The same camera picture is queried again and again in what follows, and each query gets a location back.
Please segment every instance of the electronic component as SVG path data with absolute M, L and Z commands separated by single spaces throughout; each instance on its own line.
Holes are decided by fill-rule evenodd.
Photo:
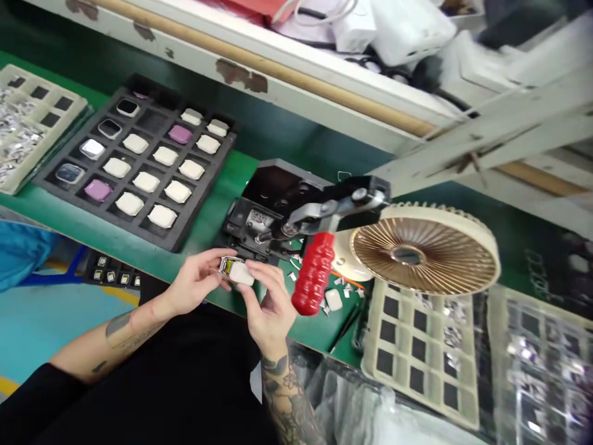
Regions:
M 358 0 L 351 13 L 331 22 L 336 50 L 362 54 L 377 35 L 371 0 Z
M 179 167 L 179 171 L 188 178 L 197 180 L 200 179 L 205 170 L 200 164 L 186 159 Z
M 177 153 L 170 148 L 160 146 L 159 149 L 154 152 L 153 158 L 161 164 L 171 167 L 177 159 Z
M 109 158 L 109 161 L 103 166 L 103 170 L 116 178 L 123 178 L 132 169 L 130 165 L 117 158 Z
M 223 256 L 219 268 L 221 274 L 233 282 L 253 286 L 255 279 L 249 273 L 245 262 L 236 256 Z
M 165 189 L 165 194 L 176 203 L 183 204 L 191 195 L 191 190 L 181 182 L 172 180 Z
M 170 229 L 173 226 L 175 218 L 177 218 L 177 213 L 160 204 L 155 204 L 152 211 L 148 214 L 148 219 L 163 229 Z
M 185 111 L 183 112 L 183 114 L 181 115 L 181 120 L 185 121 L 191 125 L 195 125 L 198 126 L 202 123 L 202 119 L 204 118 L 204 116 L 202 116 L 201 113 L 192 110 L 191 108 L 186 108 Z
M 436 54 L 456 27 L 431 0 L 371 0 L 377 36 L 372 47 L 383 63 L 403 65 Z
M 136 216 L 144 207 L 144 201 L 132 193 L 124 192 L 116 201 L 116 207 L 127 215 Z
M 80 152 L 92 161 L 99 159 L 104 151 L 105 147 L 95 139 L 89 139 L 80 146 Z
M 152 193 L 156 190 L 156 187 L 159 186 L 161 181 L 156 176 L 152 176 L 150 173 L 140 172 L 138 173 L 138 176 L 136 176 L 136 179 L 134 179 L 132 182 L 140 190 L 143 190 L 146 193 Z
M 214 139 L 212 136 L 202 135 L 200 139 L 198 139 L 198 141 L 196 142 L 196 145 L 200 150 L 205 151 L 209 155 L 213 155 L 214 153 L 216 153 L 221 143 Z
M 342 298 L 340 291 L 337 289 L 330 289 L 326 292 L 326 302 L 329 310 L 332 312 L 342 309 Z
M 225 137 L 229 132 L 229 126 L 218 119 L 213 119 L 207 126 L 209 132 L 214 133 L 217 136 Z
M 107 139 L 115 139 L 121 132 L 122 128 L 111 119 L 105 119 L 97 126 L 97 130 Z
M 85 193 L 97 202 L 105 202 L 113 189 L 99 179 L 93 179 L 86 187 Z
M 85 170 L 74 164 L 62 164 L 56 172 L 56 177 L 67 184 L 76 184 L 85 175 Z
M 125 117 L 134 117 L 140 111 L 140 107 L 128 99 L 122 99 L 116 106 L 116 110 L 119 114 Z
M 191 131 L 181 125 L 174 125 L 169 131 L 169 137 L 180 144 L 187 144 L 191 139 Z
M 148 142 L 137 134 L 132 133 L 128 135 L 126 139 L 124 139 L 124 147 L 139 155 L 147 149 Z

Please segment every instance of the metal component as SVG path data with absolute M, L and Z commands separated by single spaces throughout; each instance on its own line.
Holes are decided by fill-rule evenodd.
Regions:
M 366 196 L 366 189 L 360 188 L 356 189 L 355 192 L 352 194 L 353 201 L 360 201 Z

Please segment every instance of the small white piece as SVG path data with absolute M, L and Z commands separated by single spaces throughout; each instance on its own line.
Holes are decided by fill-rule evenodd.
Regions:
M 155 204 L 150 214 L 148 214 L 148 219 L 163 229 L 169 229 L 176 217 L 177 213 L 159 204 Z
M 124 139 L 124 147 L 139 155 L 147 149 L 148 141 L 142 139 L 137 134 L 132 133 L 128 135 L 126 139 Z
M 144 201 L 132 193 L 124 192 L 116 201 L 116 207 L 127 215 L 136 216 L 144 207 Z
M 249 269 L 245 263 L 235 261 L 230 268 L 229 279 L 236 283 L 253 286 L 255 278 L 249 273 Z
M 159 149 L 154 152 L 153 158 L 161 164 L 171 167 L 177 159 L 177 153 L 170 148 L 160 146 Z
M 221 143 L 211 136 L 202 135 L 200 136 L 200 139 L 198 139 L 198 141 L 196 142 L 196 145 L 200 150 L 205 151 L 209 155 L 213 155 L 214 153 L 216 153 Z
M 146 193 L 152 193 L 159 186 L 160 180 L 156 176 L 152 176 L 150 173 L 140 172 L 136 179 L 132 183 L 140 190 L 144 190 Z
M 165 189 L 165 194 L 176 203 L 183 204 L 191 195 L 191 190 L 181 182 L 172 180 Z
M 205 170 L 200 164 L 186 159 L 183 164 L 181 164 L 181 167 L 179 167 L 179 171 L 188 178 L 197 180 L 200 179 Z
M 229 126 L 218 119 L 211 120 L 207 128 L 209 132 L 220 137 L 225 137 L 229 132 Z
M 576 270 L 580 273 L 589 272 L 589 262 L 580 255 L 577 255 L 575 253 L 570 255 L 568 257 L 568 263 L 570 264 L 572 270 Z
M 186 108 L 183 114 L 181 115 L 181 120 L 195 126 L 200 125 L 202 123 L 203 118 L 204 116 L 202 116 L 201 113 L 191 108 Z
M 103 170 L 116 178 L 123 178 L 132 169 L 130 165 L 121 159 L 109 158 L 109 161 L 103 166 Z
M 342 309 L 342 298 L 340 297 L 340 291 L 337 289 L 330 289 L 326 292 L 327 307 L 332 312 Z

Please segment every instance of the black foam tray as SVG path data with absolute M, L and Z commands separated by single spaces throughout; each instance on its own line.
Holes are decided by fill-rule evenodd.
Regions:
M 141 99 L 135 93 L 146 95 L 147 98 Z M 141 107 L 135 117 L 129 118 L 117 111 L 116 106 L 121 99 L 128 99 Z M 192 108 L 202 113 L 204 119 L 199 126 L 196 127 L 181 120 L 180 116 L 186 108 Z M 106 138 L 97 130 L 97 126 L 105 119 L 117 122 L 122 128 L 115 140 Z M 229 125 L 226 137 L 221 138 L 208 132 L 206 127 L 212 119 L 219 119 Z M 168 133 L 173 125 L 181 125 L 192 131 L 192 137 L 186 145 L 181 145 L 169 138 Z M 231 117 L 207 110 L 182 98 L 175 91 L 136 74 L 128 80 L 126 85 L 116 91 L 109 102 L 89 119 L 85 126 L 65 144 L 63 149 L 57 152 L 33 181 L 64 201 L 83 208 L 159 247 L 178 252 L 189 233 L 193 220 L 204 203 L 204 199 L 208 196 L 219 175 L 224 160 L 235 144 L 236 130 L 235 122 Z M 122 143 L 130 133 L 136 133 L 149 142 L 148 148 L 140 155 L 128 150 Z M 221 146 L 213 155 L 199 150 L 196 146 L 196 141 L 202 134 L 220 141 Z M 82 143 L 89 138 L 95 139 L 106 147 L 105 152 L 96 161 L 87 158 L 80 151 Z M 178 153 L 178 157 L 171 167 L 162 165 L 152 157 L 159 146 L 166 146 Z M 132 167 L 128 174 L 121 179 L 109 175 L 102 169 L 112 157 L 119 158 Z M 191 180 L 179 172 L 178 168 L 186 159 L 204 167 L 205 172 L 199 180 Z M 59 180 L 56 177 L 56 171 L 64 163 L 83 168 L 85 170 L 84 177 L 74 185 Z M 160 179 L 160 183 L 153 193 L 148 194 L 132 183 L 140 171 L 146 171 Z M 114 189 L 103 203 L 93 200 L 84 191 L 93 179 L 99 179 Z M 173 179 L 185 184 L 191 190 L 191 196 L 184 204 L 176 203 L 164 192 Z M 124 192 L 131 192 L 145 202 L 144 207 L 135 217 L 121 212 L 115 205 L 115 201 Z M 155 204 L 161 204 L 177 213 L 174 225 L 170 229 L 163 229 L 148 219 L 148 214 Z
M 105 258 L 105 264 L 99 265 L 99 260 Z M 101 271 L 101 277 L 95 279 L 95 271 Z M 107 273 L 113 272 L 116 275 L 115 281 L 109 282 L 107 280 Z M 122 276 L 127 274 L 130 276 L 128 284 L 122 284 Z M 129 266 L 121 261 L 118 261 L 104 253 L 90 250 L 88 259 L 86 261 L 85 274 L 82 277 L 82 282 L 87 284 L 95 284 L 97 286 L 123 287 L 129 289 L 140 289 L 136 286 L 136 278 L 140 276 L 140 271 L 137 271 L 132 266 Z

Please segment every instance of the clear plastic tray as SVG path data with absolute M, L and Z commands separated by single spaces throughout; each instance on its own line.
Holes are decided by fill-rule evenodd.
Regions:
M 375 280 L 363 372 L 479 429 L 471 295 L 433 297 Z
M 488 329 L 498 443 L 582 443 L 593 398 L 593 321 L 494 286 Z
M 0 192 L 13 195 L 21 181 L 84 110 L 87 102 L 75 93 L 14 65 L 6 65 L 0 71 L 0 90 L 11 92 L 3 101 L 8 106 L 26 101 L 32 104 L 31 111 L 21 118 L 17 130 L 4 137 L 0 135 L 0 163 L 3 162 L 4 149 L 18 141 L 15 135 L 22 124 L 44 133 L 33 151 L 20 164 L 15 164 L 17 167 L 0 184 Z

